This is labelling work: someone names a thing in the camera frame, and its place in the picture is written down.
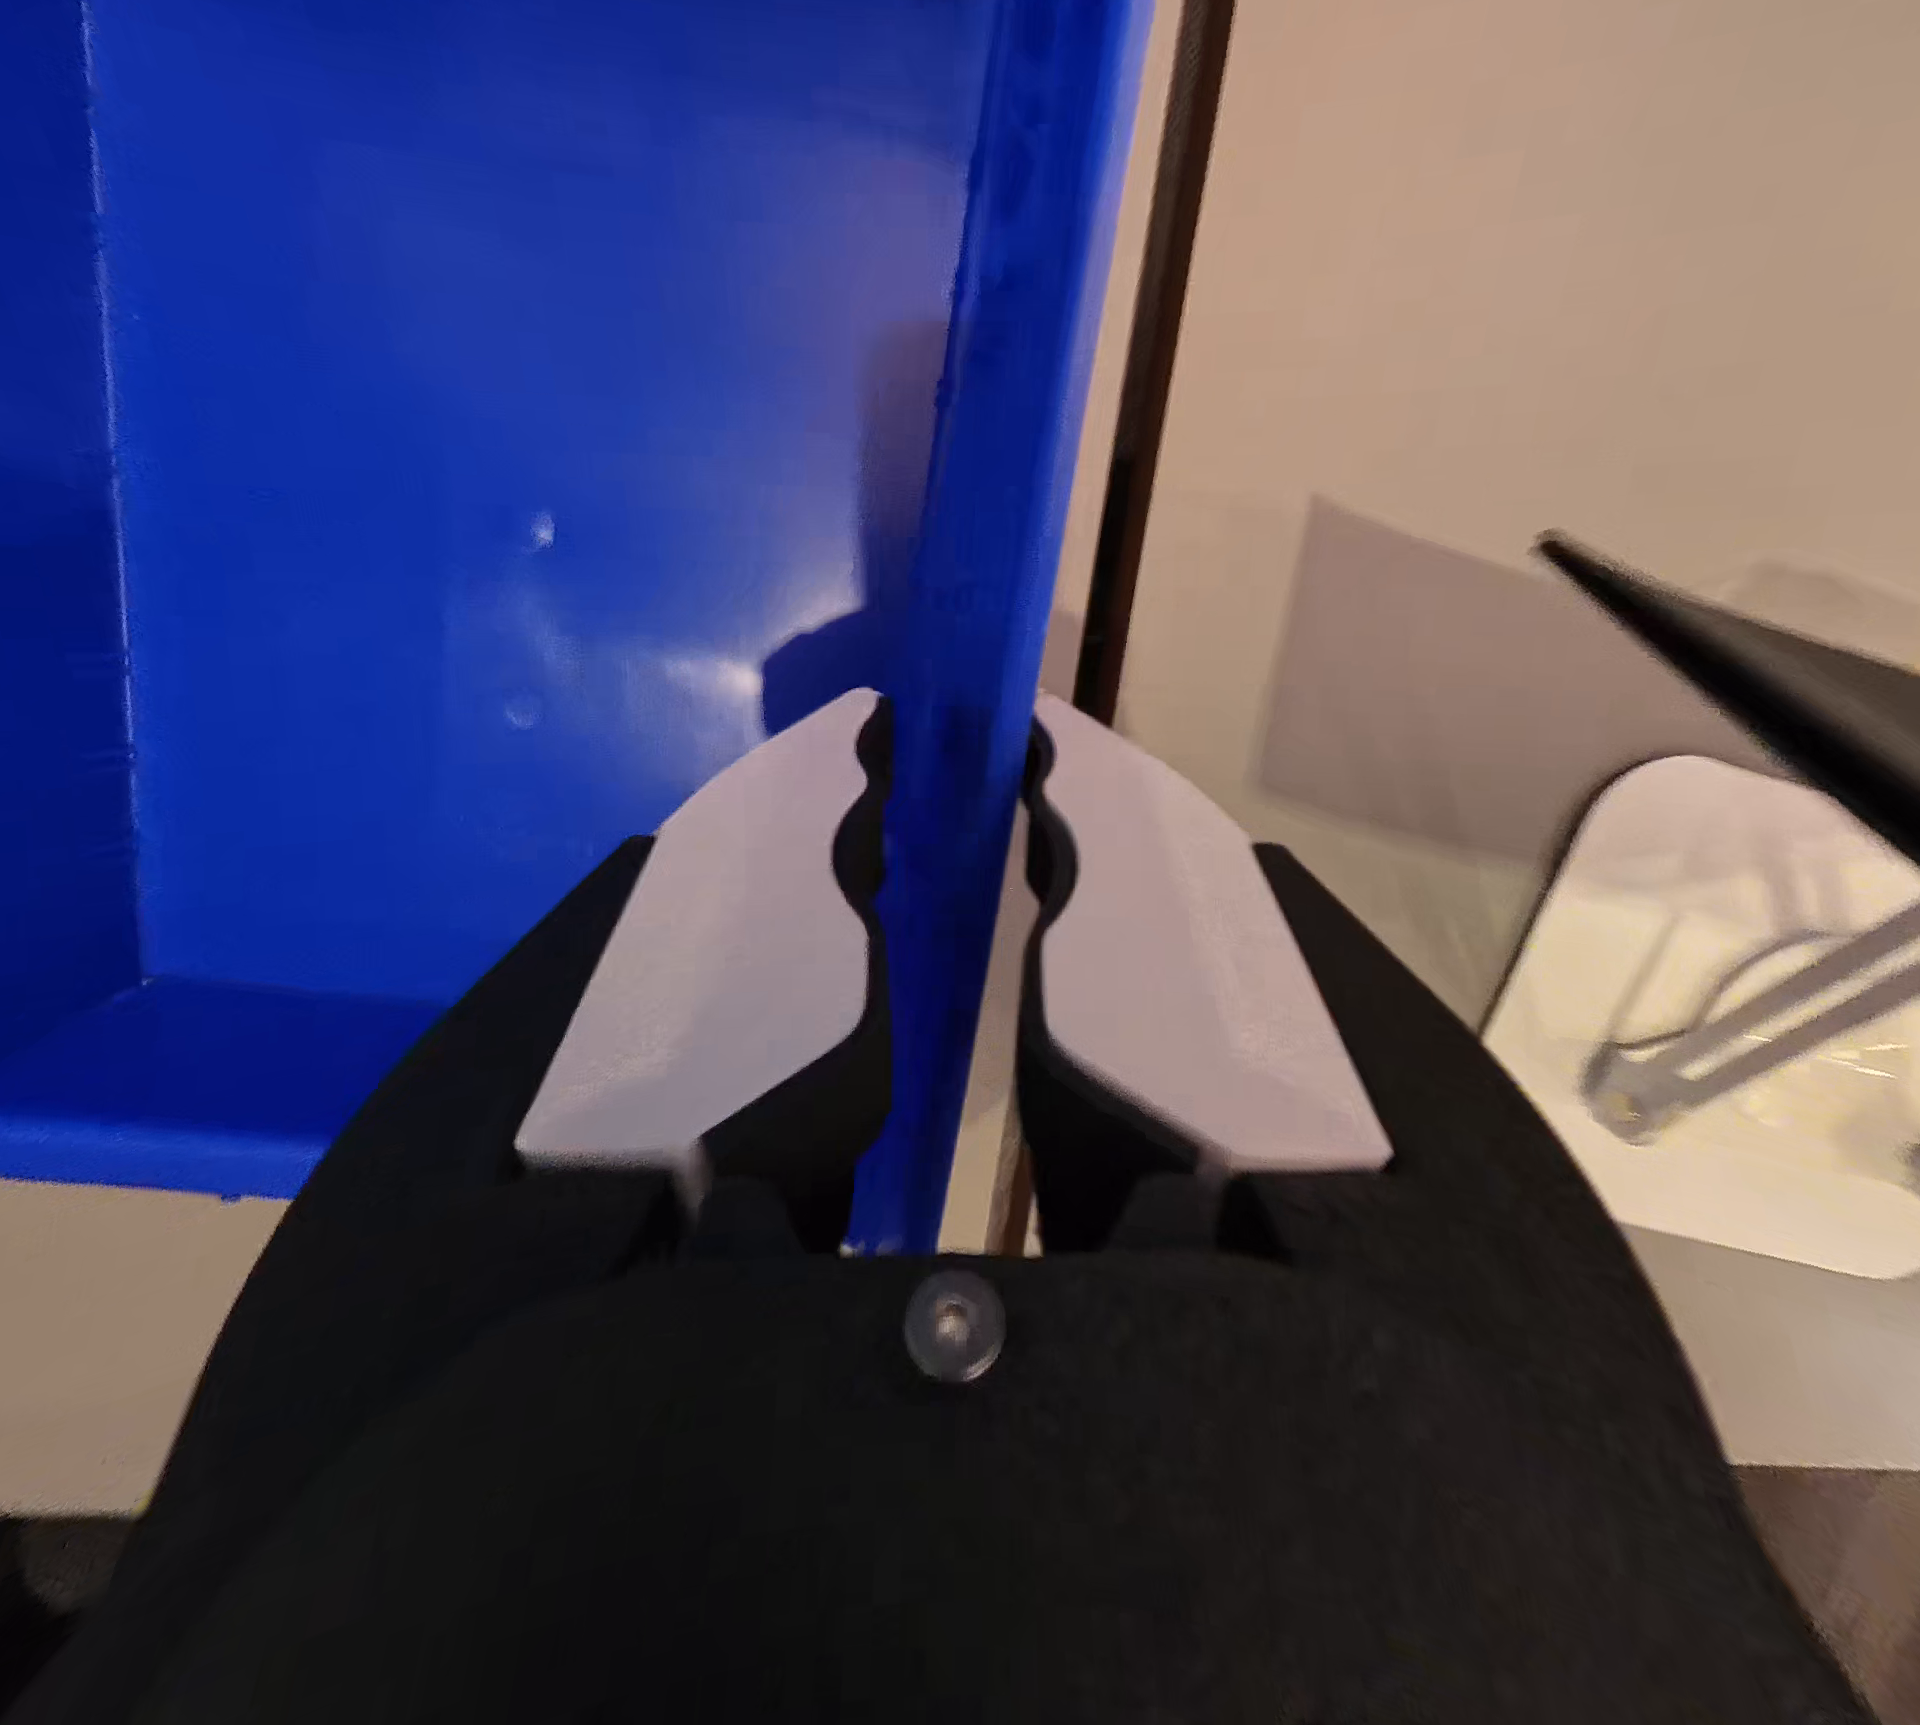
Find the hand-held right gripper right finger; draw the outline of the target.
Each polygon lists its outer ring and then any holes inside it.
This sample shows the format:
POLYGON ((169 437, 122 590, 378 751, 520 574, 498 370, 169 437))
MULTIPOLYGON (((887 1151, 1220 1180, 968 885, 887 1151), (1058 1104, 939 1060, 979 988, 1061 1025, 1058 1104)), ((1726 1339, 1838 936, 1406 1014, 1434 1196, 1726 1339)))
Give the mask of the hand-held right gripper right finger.
POLYGON ((1140 1184, 1378 1175, 1389 1137, 1247 833, 1163 761, 1036 699, 1021 778, 1016 1100, 1044 1252, 1140 1184))

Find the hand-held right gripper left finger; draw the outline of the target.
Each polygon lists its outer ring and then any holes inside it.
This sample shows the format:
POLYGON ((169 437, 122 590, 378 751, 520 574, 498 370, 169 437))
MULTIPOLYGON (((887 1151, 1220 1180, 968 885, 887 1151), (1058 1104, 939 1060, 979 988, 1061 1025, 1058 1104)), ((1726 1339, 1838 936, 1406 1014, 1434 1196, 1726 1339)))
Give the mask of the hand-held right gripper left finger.
POLYGON ((662 822, 520 1120, 520 1166, 655 1172, 688 1211, 759 1184, 801 1248, 843 1248, 893 1097, 891 737, 887 699, 848 690, 662 822))

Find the blue plastic bin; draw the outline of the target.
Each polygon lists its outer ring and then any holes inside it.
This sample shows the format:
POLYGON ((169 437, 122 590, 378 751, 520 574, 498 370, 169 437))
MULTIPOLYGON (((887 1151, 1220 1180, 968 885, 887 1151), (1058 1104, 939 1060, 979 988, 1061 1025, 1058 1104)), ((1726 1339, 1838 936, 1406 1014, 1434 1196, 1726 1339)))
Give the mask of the blue plastic bin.
POLYGON ((3 1175, 291 1194, 876 685, 932 1247, 1155 0, 2 4, 3 1175))

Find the white document stand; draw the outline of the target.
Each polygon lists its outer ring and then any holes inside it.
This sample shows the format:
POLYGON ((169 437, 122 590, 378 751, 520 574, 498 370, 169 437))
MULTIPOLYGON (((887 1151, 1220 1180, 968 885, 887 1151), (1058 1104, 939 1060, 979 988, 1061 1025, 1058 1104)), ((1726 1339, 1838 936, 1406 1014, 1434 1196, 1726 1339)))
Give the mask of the white document stand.
POLYGON ((1571 829, 1481 1040, 1626 1228, 1916 1275, 1916 866, 1698 755, 1571 829))

